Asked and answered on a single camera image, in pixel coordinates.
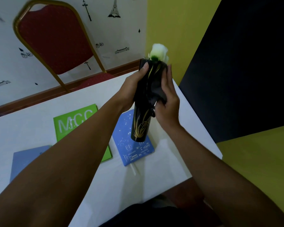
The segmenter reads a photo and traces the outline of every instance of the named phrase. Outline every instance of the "vase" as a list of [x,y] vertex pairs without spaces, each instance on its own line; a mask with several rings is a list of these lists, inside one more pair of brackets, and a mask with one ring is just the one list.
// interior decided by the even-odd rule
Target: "vase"
[[166,103],[166,95],[161,88],[162,72],[167,64],[162,61],[141,59],[139,70],[148,62],[149,68],[145,76],[138,82],[135,93],[135,109],[131,138],[136,142],[144,142],[148,133],[151,117],[155,117],[155,103],[161,100]]

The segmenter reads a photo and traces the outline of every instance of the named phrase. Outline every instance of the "chair backrest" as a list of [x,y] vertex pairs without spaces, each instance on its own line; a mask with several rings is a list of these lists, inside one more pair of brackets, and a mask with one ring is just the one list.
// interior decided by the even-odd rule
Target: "chair backrest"
[[[36,4],[44,7],[31,11]],[[14,30],[52,74],[63,74],[95,54],[78,13],[64,2],[30,1],[15,19]]]

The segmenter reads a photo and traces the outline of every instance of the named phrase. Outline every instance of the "person's left hand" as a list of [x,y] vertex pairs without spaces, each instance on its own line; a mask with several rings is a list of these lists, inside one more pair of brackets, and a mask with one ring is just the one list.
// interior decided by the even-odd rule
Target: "person's left hand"
[[129,110],[133,105],[133,97],[135,96],[138,81],[145,76],[148,71],[148,63],[146,62],[140,71],[126,77],[120,90],[115,94],[115,97],[122,104],[122,112]]

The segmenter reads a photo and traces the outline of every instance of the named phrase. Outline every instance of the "white flower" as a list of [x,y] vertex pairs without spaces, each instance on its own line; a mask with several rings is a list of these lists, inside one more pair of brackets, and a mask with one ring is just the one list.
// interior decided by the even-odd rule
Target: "white flower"
[[153,44],[153,48],[151,50],[151,53],[148,54],[148,57],[152,61],[163,61],[165,63],[168,62],[168,56],[166,56],[166,53],[168,52],[167,47],[165,47],[162,44]]

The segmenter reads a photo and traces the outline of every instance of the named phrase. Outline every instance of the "white table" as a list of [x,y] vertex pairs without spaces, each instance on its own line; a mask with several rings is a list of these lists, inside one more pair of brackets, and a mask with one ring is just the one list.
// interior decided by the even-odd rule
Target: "white table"
[[[93,103],[102,107],[132,73],[0,117],[0,193],[9,184],[14,152],[54,145],[54,117]],[[181,125],[222,158],[188,101],[174,85],[180,98]],[[126,207],[145,202],[191,177],[177,148],[155,118],[151,119],[148,135],[155,152],[134,163],[136,175],[130,166],[123,166],[111,138],[109,146],[113,159],[100,164],[70,226],[98,226]]]

